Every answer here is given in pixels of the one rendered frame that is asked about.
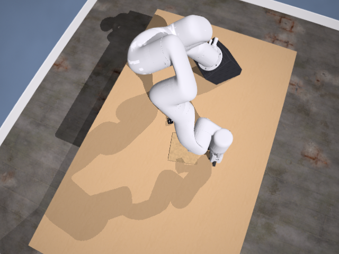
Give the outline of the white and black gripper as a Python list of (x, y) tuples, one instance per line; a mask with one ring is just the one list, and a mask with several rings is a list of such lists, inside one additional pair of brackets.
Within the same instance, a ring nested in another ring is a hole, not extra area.
[(222, 155), (220, 156), (220, 158), (217, 158), (217, 156), (216, 156), (215, 154), (213, 154), (211, 151), (209, 151), (209, 153), (210, 153), (210, 158), (209, 158), (209, 160), (210, 160), (210, 162), (212, 162), (212, 166), (213, 166), (213, 167), (216, 166), (216, 162), (217, 162), (217, 163), (220, 163), (220, 162), (222, 161), (222, 158), (223, 158), (223, 155), (224, 155), (224, 154), (222, 154)]

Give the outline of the tan flat mat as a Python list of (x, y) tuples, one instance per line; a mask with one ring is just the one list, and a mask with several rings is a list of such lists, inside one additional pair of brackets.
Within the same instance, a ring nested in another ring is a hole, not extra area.
[(198, 156), (192, 152), (188, 152), (188, 150), (182, 146), (177, 138), (176, 133), (172, 134), (171, 147), (169, 150), (168, 160), (183, 162), (187, 164), (198, 164)]

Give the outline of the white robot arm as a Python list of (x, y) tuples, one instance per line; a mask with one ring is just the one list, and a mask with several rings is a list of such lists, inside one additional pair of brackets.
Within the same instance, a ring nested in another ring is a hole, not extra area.
[(212, 43), (211, 37), (209, 21), (189, 15), (137, 35), (129, 46), (127, 61), (130, 69), (141, 75), (173, 66), (175, 76), (157, 82), (150, 89), (151, 102), (174, 122), (177, 138), (188, 152), (203, 155), (210, 150), (220, 158), (233, 141), (232, 133), (206, 117), (198, 118), (194, 125), (194, 107), (187, 102), (197, 95), (188, 57), (206, 71), (216, 69), (221, 63), (222, 52), (216, 45), (218, 38)]

